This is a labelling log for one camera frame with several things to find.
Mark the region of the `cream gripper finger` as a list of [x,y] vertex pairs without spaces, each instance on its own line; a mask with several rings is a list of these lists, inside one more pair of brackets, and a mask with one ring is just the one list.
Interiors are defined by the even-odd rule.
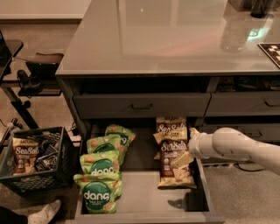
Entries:
[[194,160],[188,151],[183,151],[178,157],[171,161],[171,167],[178,169],[182,166],[189,165]]

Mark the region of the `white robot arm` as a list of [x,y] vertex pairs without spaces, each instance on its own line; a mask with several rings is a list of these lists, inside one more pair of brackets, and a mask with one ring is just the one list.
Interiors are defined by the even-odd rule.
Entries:
[[250,160],[280,175],[280,146],[256,141],[236,129],[220,128],[207,134],[190,128],[188,150],[199,159]]

